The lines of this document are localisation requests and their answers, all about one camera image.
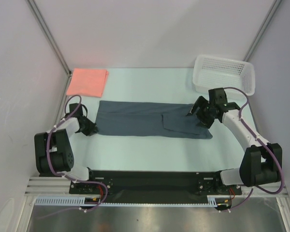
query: orange towel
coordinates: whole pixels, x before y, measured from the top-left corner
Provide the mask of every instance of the orange towel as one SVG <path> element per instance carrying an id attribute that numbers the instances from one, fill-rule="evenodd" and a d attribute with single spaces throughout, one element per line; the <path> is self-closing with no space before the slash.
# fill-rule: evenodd
<path id="1" fill-rule="evenodd" d="M 108 77 L 105 69 L 74 69 L 67 95 L 102 97 Z"/>

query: dark gray towel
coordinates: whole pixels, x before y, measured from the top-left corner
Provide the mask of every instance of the dark gray towel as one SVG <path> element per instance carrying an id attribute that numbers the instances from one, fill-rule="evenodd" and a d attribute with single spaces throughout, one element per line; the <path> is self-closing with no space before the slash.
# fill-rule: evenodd
<path id="1" fill-rule="evenodd" d="M 100 101 L 98 134 L 116 136 L 164 136 L 211 139 L 195 115 L 186 116 L 192 104 Z"/>

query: white wall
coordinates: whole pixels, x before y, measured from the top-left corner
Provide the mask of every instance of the white wall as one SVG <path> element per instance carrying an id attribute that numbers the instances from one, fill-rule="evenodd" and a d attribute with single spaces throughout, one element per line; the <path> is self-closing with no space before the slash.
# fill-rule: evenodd
<path id="1" fill-rule="evenodd" d="M 290 194 L 290 0 L 282 3 L 250 62 L 256 71 L 252 110 L 261 134 L 283 148 Z"/>
<path id="2" fill-rule="evenodd" d="M 70 68 L 243 59 L 273 0 L 36 0 Z"/>
<path id="3" fill-rule="evenodd" d="M 33 136 L 53 124 L 66 78 L 26 1 L 1 0 L 0 209 L 15 204 L 7 231 L 36 172 Z"/>

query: white basket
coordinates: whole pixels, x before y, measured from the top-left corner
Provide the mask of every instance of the white basket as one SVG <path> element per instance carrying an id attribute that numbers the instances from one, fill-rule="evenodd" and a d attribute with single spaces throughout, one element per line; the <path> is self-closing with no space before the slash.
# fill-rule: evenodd
<path id="1" fill-rule="evenodd" d="M 199 55 L 195 61 L 192 79 L 196 91 L 208 93 L 219 87 L 239 88 L 247 95 L 255 93 L 255 70 L 248 62 Z M 242 99 L 242 93 L 226 89 L 227 97 Z"/>

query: reflective metal surface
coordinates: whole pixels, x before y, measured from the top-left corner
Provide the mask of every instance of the reflective metal surface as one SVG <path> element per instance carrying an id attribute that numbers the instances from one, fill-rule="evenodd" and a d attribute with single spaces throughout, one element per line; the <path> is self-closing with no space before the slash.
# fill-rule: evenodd
<path id="1" fill-rule="evenodd" d="M 275 198 L 250 199 L 231 213 L 218 213 L 214 208 L 104 206 L 88 213 L 69 210 L 38 219 L 63 208 L 35 206 L 28 232 L 286 231 Z"/>

